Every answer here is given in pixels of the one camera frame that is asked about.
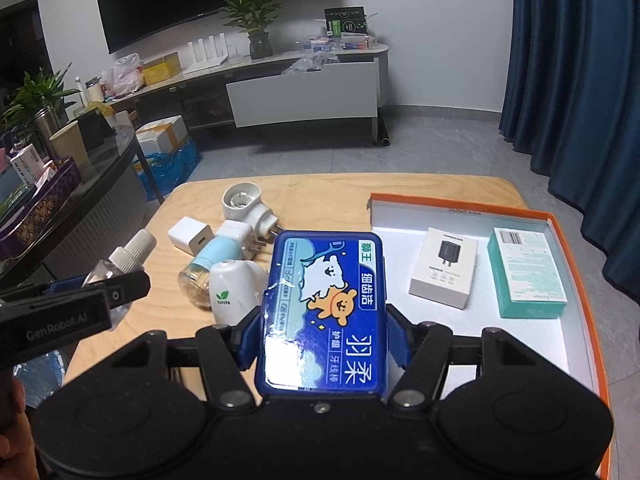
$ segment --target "blue curtain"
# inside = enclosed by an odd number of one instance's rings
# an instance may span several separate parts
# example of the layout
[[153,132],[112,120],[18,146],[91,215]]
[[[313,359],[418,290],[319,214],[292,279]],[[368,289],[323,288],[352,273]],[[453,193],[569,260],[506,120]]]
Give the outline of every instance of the blue curtain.
[[640,301],[640,0],[514,0],[500,130]]

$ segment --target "green plant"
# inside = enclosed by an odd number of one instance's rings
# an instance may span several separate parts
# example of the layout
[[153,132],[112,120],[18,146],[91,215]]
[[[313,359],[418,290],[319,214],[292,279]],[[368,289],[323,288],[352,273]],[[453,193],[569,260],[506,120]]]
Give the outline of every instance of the green plant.
[[251,34],[264,29],[278,19],[282,6],[278,0],[224,0],[227,13],[227,27],[239,27]]
[[40,69],[40,73],[35,79],[25,72],[24,81],[17,94],[9,103],[8,107],[2,114],[2,126],[6,130],[10,130],[15,126],[23,126],[23,131],[19,134],[24,140],[29,138],[35,132],[35,124],[33,116],[46,105],[50,105],[60,117],[62,112],[75,102],[65,103],[64,98],[79,92],[77,88],[65,90],[63,79],[69,70],[67,66],[63,71],[55,74],[45,73]]

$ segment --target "white cartoon dog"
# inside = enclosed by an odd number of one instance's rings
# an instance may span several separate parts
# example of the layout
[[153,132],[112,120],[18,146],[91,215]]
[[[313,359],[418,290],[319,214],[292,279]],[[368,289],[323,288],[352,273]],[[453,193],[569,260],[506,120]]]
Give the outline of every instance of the white cartoon dog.
[[346,286],[342,279],[342,268],[335,254],[328,260],[320,256],[311,265],[305,267],[302,280],[300,301],[312,300],[316,294],[318,298],[326,298],[329,287],[334,286],[342,290]]

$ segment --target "orange rim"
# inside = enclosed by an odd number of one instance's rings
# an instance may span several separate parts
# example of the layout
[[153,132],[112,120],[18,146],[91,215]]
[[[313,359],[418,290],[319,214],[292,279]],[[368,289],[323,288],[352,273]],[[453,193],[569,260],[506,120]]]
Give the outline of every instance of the orange rim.
[[[598,334],[596,333],[595,323],[593,322],[593,314],[591,313],[591,306],[589,304],[589,300],[587,298],[587,293],[584,290],[584,285],[582,284],[582,280],[580,278],[580,273],[578,272],[578,266],[575,263],[574,256],[569,248],[569,244],[564,237],[564,233],[560,228],[560,224],[558,223],[558,219],[552,213],[546,211],[536,211],[533,209],[523,209],[517,207],[509,207],[509,206],[501,206],[501,205],[491,205],[491,204],[482,204],[478,202],[465,202],[463,200],[451,200],[448,198],[432,198],[432,197],[424,197],[424,196],[408,196],[408,195],[396,195],[389,193],[372,193],[371,200],[377,200],[379,202],[393,202],[400,204],[411,204],[411,205],[425,205],[425,206],[434,206],[434,207],[442,207],[442,208],[451,208],[451,209],[463,209],[468,211],[478,211],[481,213],[491,213],[505,216],[515,216],[518,218],[534,218],[537,220],[550,221],[554,229],[556,230],[556,234],[558,236],[558,240],[560,241],[560,245],[562,250],[564,251],[564,256],[567,259],[567,263],[569,264],[569,270],[571,271],[572,277],[574,278],[575,287],[578,290],[578,296],[580,297],[580,302],[582,304],[582,312],[584,314],[584,319],[587,324],[587,330],[589,333],[589,340],[591,342],[591,351],[593,352],[593,361],[596,367],[596,378],[598,380],[598,394],[602,401],[610,408],[609,403],[609,389],[607,387],[607,377],[604,371],[604,362],[602,359],[602,352],[600,351],[600,342],[598,340]],[[602,458],[602,462],[600,463],[600,469],[602,471],[601,478],[602,480],[607,480],[609,478],[609,460],[610,460],[610,448],[607,449],[604,457]]]

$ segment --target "white ribbed cap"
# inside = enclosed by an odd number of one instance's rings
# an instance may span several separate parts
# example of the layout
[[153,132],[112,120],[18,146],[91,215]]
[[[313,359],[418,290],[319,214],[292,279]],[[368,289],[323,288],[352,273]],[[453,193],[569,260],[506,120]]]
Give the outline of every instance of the white ribbed cap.
[[156,238],[146,229],[140,229],[127,245],[116,247],[109,259],[125,274],[142,270],[155,246]]

